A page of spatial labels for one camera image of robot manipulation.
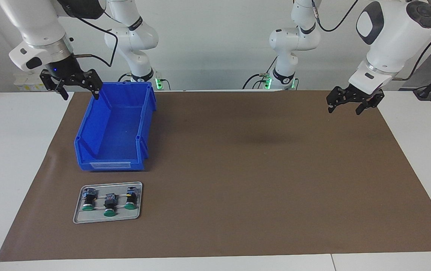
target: metal tray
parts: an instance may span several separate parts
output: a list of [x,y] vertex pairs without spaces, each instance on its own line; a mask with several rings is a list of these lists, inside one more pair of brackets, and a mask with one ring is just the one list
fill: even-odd
[[[127,210],[124,205],[127,201],[127,188],[136,187],[137,195],[137,208],[135,210]],[[98,198],[95,200],[93,211],[83,211],[83,199],[82,192],[86,188],[93,188],[98,191]],[[75,214],[73,216],[73,223],[83,224],[83,223],[95,223],[95,222],[107,222],[107,221],[118,221],[118,220],[128,220],[136,219],[140,216],[140,208],[142,207],[142,188],[141,182],[132,183],[117,183],[117,184],[102,184],[102,185],[86,185],[80,189],[78,194],[78,202],[76,203]],[[118,204],[116,208],[116,216],[107,217],[104,216],[105,212],[105,195],[114,193],[117,195]]]

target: green indicator light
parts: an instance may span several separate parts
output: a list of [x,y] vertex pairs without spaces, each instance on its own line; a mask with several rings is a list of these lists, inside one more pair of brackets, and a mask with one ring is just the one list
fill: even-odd
[[155,83],[157,84],[157,89],[164,88],[164,85],[162,85],[162,82],[158,78],[155,79]]
[[269,79],[266,80],[266,84],[264,85],[264,88],[271,89],[271,83],[272,83],[272,78],[269,77]]

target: blue object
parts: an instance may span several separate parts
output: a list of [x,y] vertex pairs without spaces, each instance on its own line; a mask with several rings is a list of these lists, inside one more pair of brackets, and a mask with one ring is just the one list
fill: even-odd
[[151,83],[104,83],[93,97],[75,139],[82,170],[143,170],[148,131],[156,110]]

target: white table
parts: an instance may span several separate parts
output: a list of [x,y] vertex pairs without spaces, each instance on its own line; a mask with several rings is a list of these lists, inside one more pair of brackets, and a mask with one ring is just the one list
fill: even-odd
[[[0,94],[0,247],[45,156],[68,103],[51,93]],[[379,106],[386,122],[431,198],[431,103],[412,93],[386,92]],[[321,254],[185,259],[102,259],[0,263],[0,270],[80,268],[152,270],[422,271],[431,252]]]

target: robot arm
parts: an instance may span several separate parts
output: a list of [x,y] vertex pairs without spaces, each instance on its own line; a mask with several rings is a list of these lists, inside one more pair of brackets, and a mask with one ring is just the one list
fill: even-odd
[[[119,38],[117,52],[127,60],[132,81],[152,82],[152,85],[160,88],[157,71],[150,65],[148,56],[141,51],[158,45],[157,32],[143,21],[133,0],[109,0],[109,6],[114,19],[125,25],[116,27],[111,32]],[[105,34],[105,42],[109,47],[115,46],[113,37],[109,34]]]
[[77,85],[90,90],[95,98],[102,80],[93,69],[81,70],[66,32],[58,22],[59,15],[98,18],[105,11],[99,0],[0,0],[9,20],[18,28],[23,41],[9,53],[23,71],[45,66],[40,77],[47,90],[56,91],[66,100],[64,85]]
[[[316,7],[319,7],[321,1],[314,1]],[[321,40],[311,0],[296,0],[291,18],[296,27],[277,29],[269,38],[271,48],[278,54],[276,67],[271,71],[271,88],[288,89],[293,83],[298,65],[294,51],[313,50]]]
[[361,103],[359,115],[375,108],[388,84],[431,39],[431,0],[377,0],[360,14],[356,29],[370,45],[367,57],[349,79],[346,89],[335,87],[326,98],[329,113],[341,104]]

